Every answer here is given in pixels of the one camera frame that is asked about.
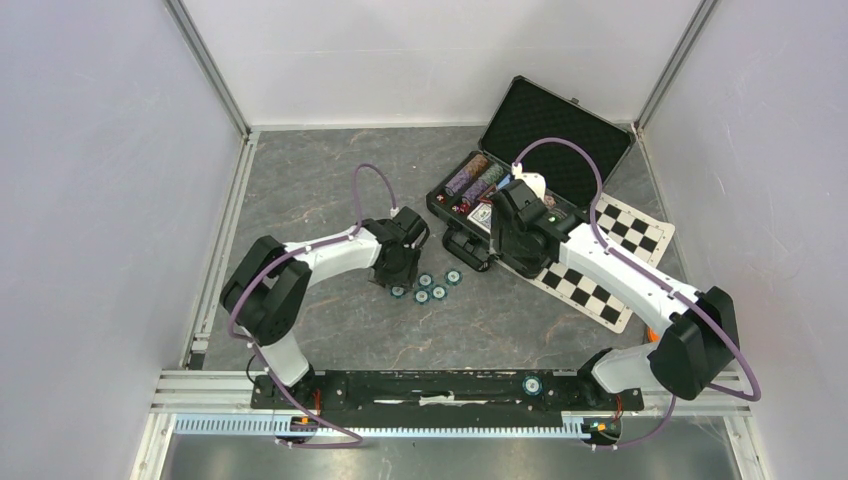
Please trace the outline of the black poker set case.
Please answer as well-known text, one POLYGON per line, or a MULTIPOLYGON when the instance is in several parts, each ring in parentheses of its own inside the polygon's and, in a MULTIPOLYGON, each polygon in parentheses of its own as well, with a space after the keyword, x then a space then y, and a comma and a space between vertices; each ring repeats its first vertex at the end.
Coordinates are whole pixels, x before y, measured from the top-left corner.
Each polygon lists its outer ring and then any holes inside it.
POLYGON ((557 199, 557 205, 550 210, 561 219, 574 210, 588 209, 600 186, 634 143, 632 133, 584 109, 577 100, 567 100, 523 76, 515 77, 476 149, 425 197, 428 210, 447 226, 442 236, 443 248, 478 272, 488 270, 496 261, 490 250, 489 233, 473 225, 468 214, 479 203, 491 205, 497 184, 491 185, 467 215, 452 211, 454 205, 462 202, 463 193, 491 165, 501 165, 506 175, 511 175, 511 166, 518 161, 525 172, 543 175, 546 195, 557 199), (476 154, 488 159, 487 168, 455 196, 447 196, 445 184, 476 154), (438 194, 445 195, 444 203, 436 200, 438 194))

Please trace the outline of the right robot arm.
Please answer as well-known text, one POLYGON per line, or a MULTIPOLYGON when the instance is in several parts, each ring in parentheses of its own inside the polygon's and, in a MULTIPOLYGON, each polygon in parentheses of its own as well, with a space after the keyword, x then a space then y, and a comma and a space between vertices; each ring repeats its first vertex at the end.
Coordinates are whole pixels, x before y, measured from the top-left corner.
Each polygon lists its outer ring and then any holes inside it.
POLYGON ((618 247, 597 224, 595 208, 553 216, 522 180, 492 198, 491 247, 519 273, 532 276, 561 263, 622 301, 659 334, 656 343, 601 352, 577 382, 580 400, 602 408, 617 393, 662 387, 695 399, 717 375, 739 360, 732 298, 722 289, 700 291, 618 247))

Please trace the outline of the purple chip stack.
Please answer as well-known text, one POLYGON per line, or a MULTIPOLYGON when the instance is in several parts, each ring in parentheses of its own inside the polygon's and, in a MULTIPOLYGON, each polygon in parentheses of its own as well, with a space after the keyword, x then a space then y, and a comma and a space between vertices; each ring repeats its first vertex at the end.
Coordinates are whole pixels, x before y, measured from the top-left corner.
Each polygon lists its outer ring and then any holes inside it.
POLYGON ((490 182, 478 179, 463 193, 462 202, 469 206, 475 205, 490 187, 490 182))
POLYGON ((458 171, 444 186, 445 194, 449 197, 455 196, 460 192, 472 179, 474 174, 466 169, 458 171))

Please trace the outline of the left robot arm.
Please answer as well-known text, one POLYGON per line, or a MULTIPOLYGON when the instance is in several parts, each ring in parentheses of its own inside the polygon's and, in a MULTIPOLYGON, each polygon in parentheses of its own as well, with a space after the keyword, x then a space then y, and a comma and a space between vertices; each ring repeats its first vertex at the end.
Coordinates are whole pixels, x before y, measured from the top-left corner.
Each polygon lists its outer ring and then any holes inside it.
POLYGON ((312 366, 293 333, 307 290, 367 270, 372 283, 409 291, 428 237, 423 218, 403 207, 391 218, 365 219, 312 242, 284 244, 270 235, 254 242, 225 282, 219 302, 230 314, 231 332, 252 345, 277 381, 281 400, 297 408, 314 394, 312 366))

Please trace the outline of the brown chip stack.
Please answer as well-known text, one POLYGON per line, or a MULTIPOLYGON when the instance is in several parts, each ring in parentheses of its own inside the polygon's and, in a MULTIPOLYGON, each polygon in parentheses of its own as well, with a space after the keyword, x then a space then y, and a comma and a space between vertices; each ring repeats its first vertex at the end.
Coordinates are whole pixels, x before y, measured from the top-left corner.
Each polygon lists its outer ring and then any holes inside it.
POLYGON ((484 171, 487 168, 487 165, 488 159, 482 154, 476 154, 468 161, 463 168, 463 171, 471 177, 475 177, 484 171))

